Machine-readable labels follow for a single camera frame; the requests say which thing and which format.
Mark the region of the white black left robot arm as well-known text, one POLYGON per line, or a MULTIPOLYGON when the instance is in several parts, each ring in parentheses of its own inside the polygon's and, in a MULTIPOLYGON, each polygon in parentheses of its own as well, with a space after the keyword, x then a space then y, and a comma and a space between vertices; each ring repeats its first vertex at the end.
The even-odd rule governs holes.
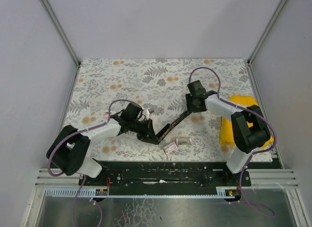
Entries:
POLYGON ((108 121, 83 130, 72 125, 65 126, 46 153, 48 163, 59 168, 61 173, 49 171, 49 174, 56 177, 77 173, 96 178, 101 173, 102 166, 95 159, 86 157, 89 146, 129 131, 136 133, 141 142, 159 144, 160 134, 155 133, 152 119, 140 121, 138 114, 123 110, 111 115, 108 121))

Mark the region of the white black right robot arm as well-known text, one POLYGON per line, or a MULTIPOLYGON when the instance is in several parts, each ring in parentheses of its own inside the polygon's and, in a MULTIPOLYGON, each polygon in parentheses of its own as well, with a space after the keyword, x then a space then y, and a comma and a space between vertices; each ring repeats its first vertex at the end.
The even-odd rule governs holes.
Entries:
POLYGON ((232 123, 235 149, 226 165, 233 174, 239 173, 252 153, 271 138, 268 125, 257 105, 241 106, 219 98, 215 91, 202 95, 186 94, 186 104, 188 113, 211 111, 232 123))

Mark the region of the red white staple box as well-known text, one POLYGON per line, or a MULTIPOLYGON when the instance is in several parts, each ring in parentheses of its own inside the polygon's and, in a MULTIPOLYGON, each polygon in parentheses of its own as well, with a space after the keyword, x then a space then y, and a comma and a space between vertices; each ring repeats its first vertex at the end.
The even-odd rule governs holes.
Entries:
POLYGON ((170 143, 164 147, 164 152, 165 152, 165 154, 170 154, 171 152, 173 152, 176 149, 177 149, 177 145, 174 142, 172 142, 172 143, 170 143))

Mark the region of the small pink white stapler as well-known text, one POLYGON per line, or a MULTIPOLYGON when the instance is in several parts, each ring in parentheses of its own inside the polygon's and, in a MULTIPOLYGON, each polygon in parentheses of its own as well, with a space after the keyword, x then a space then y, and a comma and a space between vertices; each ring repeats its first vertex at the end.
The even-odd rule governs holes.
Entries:
POLYGON ((105 112, 104 113, 104 119, 105 121, 109 122, 112 114, 110 112, 105 112))

